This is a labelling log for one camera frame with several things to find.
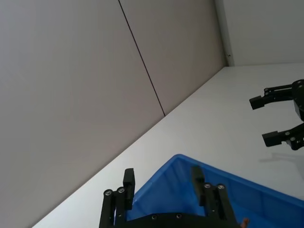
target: blue plastic bin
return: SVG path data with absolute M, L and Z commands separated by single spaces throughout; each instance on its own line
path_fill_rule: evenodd
M 191 183 L 193 165 L 203 168 L 206 182 L 227 187 L 238 222 L 250 219 L 249 228 L 304 228 L 304 202 L 230 173 L 175 155 L 140 188 L 127 220 L 154 213 L 181 212 L 204 215 Z

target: white wall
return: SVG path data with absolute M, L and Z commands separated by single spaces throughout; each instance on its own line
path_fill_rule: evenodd
M 165 113 L 224 65 L 214 0 L 121 0 Z
M 304 62 L 303 0 L 217 0 L 231 65 Z
M 162 117 L 117 1 L 0 1 L 1 228 L 37 222 Z

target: white table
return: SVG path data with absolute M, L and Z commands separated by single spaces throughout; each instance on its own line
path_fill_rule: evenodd
M 304 64 L 222 69 L 34 228 L 97 228 L 103 192 L 122 185 L 126 168 L 134 167 L 138 190 L 178 153 L 304 199 L 304 149 L 266 147 L 261 136 L 302 123 L 293 102 L 254 111 L 249 103 L 266 87 L 300 78 Z

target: screw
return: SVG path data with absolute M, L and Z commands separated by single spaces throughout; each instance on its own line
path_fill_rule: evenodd
M 111 190 L 108 190 L 108 191 L 105 192 L 105 195 L 106 195 L 106 196 L 109 196 L 109 195 L 111 195 L 111 194 L 112 194 L 112 191 L 111 191 Z
M 123 192 L 124 192 L 124 188 L 120 188 L 120 189 L 118 190 L 118 192 L 119 192 L 119 193 L 123 193 Z

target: white tabletop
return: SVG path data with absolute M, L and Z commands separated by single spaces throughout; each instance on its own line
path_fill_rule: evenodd
M 304 149 L 266 147 L 261 136 L 302 123 L 293 102 L 254 111 L 249 103 L 266 87 L 301 78 L 304 64 L 222 69 L 34 228 L 97 228 L 103 192 L 122 185 L 126 168 L 134 168 L 138 190 L 178 153 L 304 199 Z

